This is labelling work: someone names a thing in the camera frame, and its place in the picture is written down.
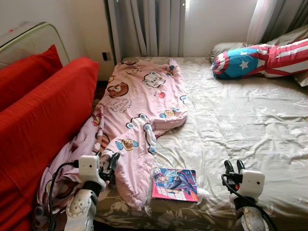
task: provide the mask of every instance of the red cushion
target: red cushion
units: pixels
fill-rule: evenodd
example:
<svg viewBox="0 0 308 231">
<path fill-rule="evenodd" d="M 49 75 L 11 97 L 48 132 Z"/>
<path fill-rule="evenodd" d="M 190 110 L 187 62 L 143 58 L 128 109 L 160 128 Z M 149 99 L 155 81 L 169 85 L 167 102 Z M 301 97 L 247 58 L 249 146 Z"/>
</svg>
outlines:
<svg viewBox="0 0 308 231">
<path fill-rule="evenodd" d="M 12 105 L 62 68 L 55 45 L 0 70 L 0 111 Z"/>
<path fill-rule="evenodd" d="M 29 215 L 44 169 L 91 114 L 97 73 L 74 60 L 0 113 L 1 229 Z"/>
</svg>

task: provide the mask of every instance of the curtain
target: curtain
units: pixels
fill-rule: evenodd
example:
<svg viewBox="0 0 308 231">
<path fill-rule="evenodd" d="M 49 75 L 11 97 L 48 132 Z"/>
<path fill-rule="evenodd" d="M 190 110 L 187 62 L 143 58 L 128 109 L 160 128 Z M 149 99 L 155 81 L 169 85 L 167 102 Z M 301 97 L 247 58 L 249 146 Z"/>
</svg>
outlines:
<svg viewBox="0 0 308 231">
<path fill-rule="evenodd" d="M 182 56 L 185 0 L 108 0 L 116 62 Z"/>
<path fill-rule="evenodd" d="M 265 31 L 262 42 L 308 24 L 308 0 L 279 0 Z"/>
<path fill-rule="evenodd" d="M 258 44 L 270 23 L 277 0 L 258 0 L 250 21 L 247 40 L 248 44 Z"/>
</svg>

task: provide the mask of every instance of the white wall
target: white wall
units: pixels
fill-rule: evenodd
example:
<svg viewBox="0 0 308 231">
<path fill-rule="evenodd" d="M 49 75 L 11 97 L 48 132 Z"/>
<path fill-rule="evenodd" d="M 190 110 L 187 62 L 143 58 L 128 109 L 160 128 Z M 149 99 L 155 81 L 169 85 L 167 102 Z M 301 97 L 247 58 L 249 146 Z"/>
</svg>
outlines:
<svg viewBox="0 0 308 231">
<path fill-rule="evenodd" d="M 221 42 L 246 42 L 257 0 L 186 0 L 184 56 L 207 56 Z"/>
<path fill-rule="evenodd" d="M 55 25 L 70 59 L 90 57 L 100 63 L 99 80 L 108 80 L 114 63 L 102 57 L 111 53 L 103 0 L 0 0 L 0 35 L 23 21 Z"/>
</svg>

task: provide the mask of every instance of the bed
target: bed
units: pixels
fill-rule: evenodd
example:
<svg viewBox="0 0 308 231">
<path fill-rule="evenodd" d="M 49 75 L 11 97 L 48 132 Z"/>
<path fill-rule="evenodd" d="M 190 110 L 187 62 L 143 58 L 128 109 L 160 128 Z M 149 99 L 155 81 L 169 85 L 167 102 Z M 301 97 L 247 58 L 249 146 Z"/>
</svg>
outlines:
<svg viewBox="0 0 308 231">
<path fill-rule="evenodd" d="M 165 63 L 166 57 L 126 58 Z M 175 58 L 181 67 L 189 115 L 157 139 L 153 167 L 194 169 L 198 203 L 151 199 L 131 211 L 116 189 L 100 194 L 96 220 L 114 227 L 232 230 L 234 207 L 222 186 L 224 160 L 240 159 L 266 176 L 260 205 L 277 228 L 307 230 L 307 89 L 292 78 L 214 79 L 205 58 Z"/>
</svg>

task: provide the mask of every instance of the star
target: star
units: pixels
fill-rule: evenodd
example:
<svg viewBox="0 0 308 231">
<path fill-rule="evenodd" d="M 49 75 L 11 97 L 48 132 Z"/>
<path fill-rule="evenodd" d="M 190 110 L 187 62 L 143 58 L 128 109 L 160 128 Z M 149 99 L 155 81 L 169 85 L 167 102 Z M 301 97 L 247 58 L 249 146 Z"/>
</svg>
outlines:
<svg viewBox="0 0 308 231">
<path fill-rule="evenodd" d="M 248 63 L 249 62 L 244 62 L 244 61 L 242 61 L 242 64 L 241 65 L 239 65 L 241 68 L 242 68 L 242 70 L 243 69 L 245 69 L 245 68 L 248 68 Z"/>
</svg>

